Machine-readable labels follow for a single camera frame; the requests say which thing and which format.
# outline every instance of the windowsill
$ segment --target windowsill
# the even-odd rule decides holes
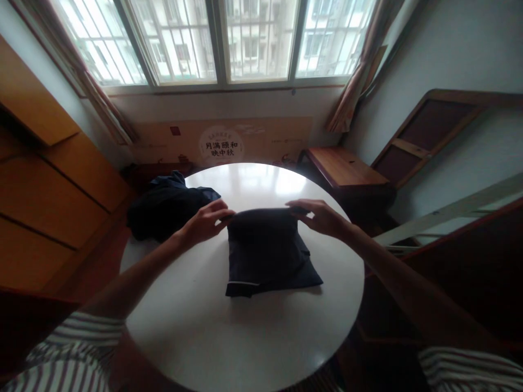
[[[125,85],[103,87],[108,96],[132,96],[132,95],[185,95],[185,94],[216,94],[216,93],[240,93],[249,91],[280,91],[310,88],[340,88],[344,87],[349,76],[327,76],[297,78],[294,82],[289,81],[265,81],[265,82],[236,82],[226,85],[218,83],[201,84],[178,84],[163,85],[151,88],[148,85]]]

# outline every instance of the dark navy clothing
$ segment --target dark navy clothing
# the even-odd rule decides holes
[[[170,176],[156,177],[150,184],[152,189],[127,211],[127,226],[139,241],[165,241],[201,207],[221,197],[212,188],[187,188],[184,176],[177,170]]]
[[[289,209],[258,209],[231,218],[229,297],[302,289],[323,283]]]

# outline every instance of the window pane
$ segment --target window pane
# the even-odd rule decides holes
[[[216,83],[205,0],[131,0],[160,84]]]
[[[309,0],[296,77],[351,75],[375,0]]]
[[[287,80],[297,0],[226,0],[230,80]]]
[[[53,0],[53,5],[100,85],[146,84],[113,0]]]

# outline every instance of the curtain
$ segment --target curtain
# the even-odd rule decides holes
[[[354,116],[354,108],[367,80],[372,61],[402,5],[403,0],[377,1],[365,34],[360,62],[343,90],[338,105],[327,124],[327,132],[349,132],[350,122]]]
[[[19,12],[23,19],[31,17],[28,23],[30,29],[35,33],[35,28],[44,36],[45,43],[49,44],[63,64],[71,71],[75,82],[82,88],[82,92],[93,105],[100,119],[107,126],[115,141],[120,145],[132,144],[139,140],[138,134],[125,121],[109,97],[98,85],[93,75],[87,69],[76,46],[70,40],[65,28],[51,4],[50,0],[10,0],[13,7]]]

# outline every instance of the wooden wardrobe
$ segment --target wooden wardrobe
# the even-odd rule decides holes
[[[0,286],[56,293],[130,187],[0,37]]]

